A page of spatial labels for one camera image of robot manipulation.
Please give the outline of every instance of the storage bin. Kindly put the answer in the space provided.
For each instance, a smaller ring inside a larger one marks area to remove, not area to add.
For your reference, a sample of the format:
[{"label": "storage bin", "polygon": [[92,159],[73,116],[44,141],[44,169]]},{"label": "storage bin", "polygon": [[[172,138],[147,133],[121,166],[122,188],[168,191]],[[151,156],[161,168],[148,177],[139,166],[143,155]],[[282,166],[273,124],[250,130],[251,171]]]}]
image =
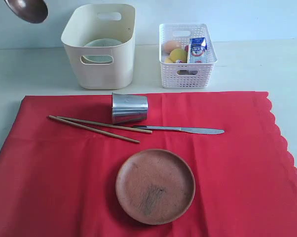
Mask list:
[{"label": "storage bin", "polygon": [[[77,8],[61,40],[78,79],[87,89],[119,89],[131,83],[135,50],[135,8],[127,4],[88,4]],[[122,44],[84,47],[97,39]],[[110,63],[90,63],[85,55],[109,55]]]},{"label": "storage bin", "polygon": [[[190,38],[205,37],[207,63],[164,63],[163,44],[170,40],[189,45]],[[208,84],[217,57],[205,24],[161,24],[159,26],[159,61],[164,88],[203,88]]]}]

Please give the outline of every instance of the wooden plate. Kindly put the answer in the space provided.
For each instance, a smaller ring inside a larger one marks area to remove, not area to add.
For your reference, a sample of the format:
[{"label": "wooden plate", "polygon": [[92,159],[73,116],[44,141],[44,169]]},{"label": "wooden plate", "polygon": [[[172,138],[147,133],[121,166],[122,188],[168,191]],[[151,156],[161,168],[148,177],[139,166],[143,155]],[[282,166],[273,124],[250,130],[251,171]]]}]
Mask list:
[{"label": "wooden plate", "polygon": [[129,216],[145,224],[160,225],[187,211],[194,197],[195,180],[179,156],[150,149],[132,155],[122,165],[115,191]]}]

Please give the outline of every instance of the white table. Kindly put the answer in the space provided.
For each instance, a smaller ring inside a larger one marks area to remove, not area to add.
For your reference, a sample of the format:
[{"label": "white table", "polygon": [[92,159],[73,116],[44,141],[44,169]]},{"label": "white table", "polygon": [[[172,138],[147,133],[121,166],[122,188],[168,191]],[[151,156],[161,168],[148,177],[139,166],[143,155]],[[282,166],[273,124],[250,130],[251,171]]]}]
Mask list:
[{"label": "white table", "polygon": [[[269,91],[297,167],[297,39],[214,43],[218,63],[205,89],[164,89],[157,45],[136,47],[134,79],[117,93]],[[25,95],[111,94],[77,84],[62,48],[0,50],[0,148]]]}]

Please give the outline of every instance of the butter knife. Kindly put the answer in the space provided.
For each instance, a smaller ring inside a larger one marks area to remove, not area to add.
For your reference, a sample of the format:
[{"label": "butter knife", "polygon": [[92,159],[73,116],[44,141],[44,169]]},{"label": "butter knife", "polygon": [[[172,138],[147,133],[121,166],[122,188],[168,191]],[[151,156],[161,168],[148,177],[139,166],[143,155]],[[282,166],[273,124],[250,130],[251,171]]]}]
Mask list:
[{"label": "butter knife", "polygon": [[198,134],[224,133],[224,130],[222,129],[199,128],[199,127],[161,127],[161,126],[142,126],[142,125],[135,125],[132,127],[147,129],[147,130],[169,130],[169,131],[180,131],[180,132],[189,132],[189,133],[198,133]]}]

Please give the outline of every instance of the metal cup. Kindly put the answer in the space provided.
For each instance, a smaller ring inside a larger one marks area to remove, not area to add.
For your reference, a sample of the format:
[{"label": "metal cup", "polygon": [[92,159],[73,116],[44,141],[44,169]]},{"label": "metal cup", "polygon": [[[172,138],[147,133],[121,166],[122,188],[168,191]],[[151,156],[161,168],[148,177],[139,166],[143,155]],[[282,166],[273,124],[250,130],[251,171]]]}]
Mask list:
[{"label": "metal cup", "polygon": [[148,98],[112,93],[112,123],[141,121],[148,117]]}]

